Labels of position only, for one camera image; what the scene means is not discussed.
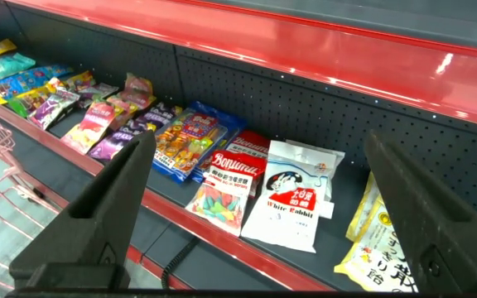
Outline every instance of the cartoon face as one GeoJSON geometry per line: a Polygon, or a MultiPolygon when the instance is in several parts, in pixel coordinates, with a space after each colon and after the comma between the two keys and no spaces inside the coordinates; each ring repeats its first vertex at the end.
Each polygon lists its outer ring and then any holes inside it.
{"type": "Polygon", "coordinates": [[[274,190],[276,193],[284,193],[297,189],[297,184],[302,181],[303,179],[301,178],[301,175],[296,172],[282,172],[270,177],[266,184],[266,188],[274,190]]]}

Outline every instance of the plastic bag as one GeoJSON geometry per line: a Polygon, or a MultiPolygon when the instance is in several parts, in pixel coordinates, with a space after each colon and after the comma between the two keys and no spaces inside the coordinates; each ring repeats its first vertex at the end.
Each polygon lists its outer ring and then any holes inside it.
{"type": "Polygon", "coordinates": [[[24,55],[15,54],[7,55],[0,58],[0,79],[23,70],[27,70],[34,66],[36,62],[24,55]]]}
{"type": "Polygon", "coordinates": [[[365,186],[364,196],[356,209],[349,228],[345,237],[351,241],[356,241],[356,238],[359,236],[362,227],[365,222],[368,220],[369,213],[373,209],[374,202],[377,200],[382,200],[380,196],[380,191],[378,190],[377,182],[374,180],[373,172],[369,172],[368,183],[365,186]]]}
{"type": "Polygon", "coordinates": [[[242,236],[287,248],[313,248],[319,218],[317,201],[325,196],[336,156],[272,141],[263,192],[244,225],[242,236]]]}
{"type": "Polygon", "coordinates": [[[238,237],[252,181],[265,167],[259,157],[215,151],[204,184],[185,208],[238,237]]]}
{"type": "Polygon", "coordinates": [[[177,120],[157,132],[154,168],[184,181],[239,120],[200,102],[192,103],[177,120]]]}
{"type": "Polygon", "coordinates": [[[388,211],[376,199],[361,233],[336,273],[344,273],[366,291],[417,292],[388,211]]]}

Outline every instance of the black cable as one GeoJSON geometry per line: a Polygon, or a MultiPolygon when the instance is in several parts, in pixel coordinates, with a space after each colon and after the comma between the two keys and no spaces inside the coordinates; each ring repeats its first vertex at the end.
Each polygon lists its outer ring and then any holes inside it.
{"type": "Polygon", "coordinates": [[[169,289],[169,275],[176,269],[180,262],[183,261],[189,254],[189,252],[195,248],[196,244],[200,241],[199,238],[193,237],[187,245],[185,245],[180,252],[166,265],[165,269],[163,269],[163,273],[161,274],[161,286],[164,290],[169,289]]]}

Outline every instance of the shelf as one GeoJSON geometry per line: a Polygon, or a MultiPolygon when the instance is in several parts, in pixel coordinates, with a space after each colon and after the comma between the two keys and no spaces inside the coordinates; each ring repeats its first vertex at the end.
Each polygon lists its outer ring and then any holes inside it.
{"type": "Polygon", "coordinates": [[[203,1],[10,2],[477,123],[475,48],[203,1]]]}

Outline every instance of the pegboard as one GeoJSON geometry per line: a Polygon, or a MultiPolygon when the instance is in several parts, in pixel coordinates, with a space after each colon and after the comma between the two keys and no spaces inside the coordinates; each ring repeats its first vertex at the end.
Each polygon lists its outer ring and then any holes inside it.
{"type": "Polygon", "coordinates": [[[11,5],[10,10],[35,59],[92,70],[98,81],[117,86],[132,72],[150,79],[160,100],[183,104],[172,45],[29,8],[11,5]]]}
{"type": "Polygon", "coordinates": [[[273,139],[345,151],[355,166],[368,167],[369,129],[386,132],[477,209],[476,124],[194,50],[178,53],[186,99],[238,114],[273,139]]]}

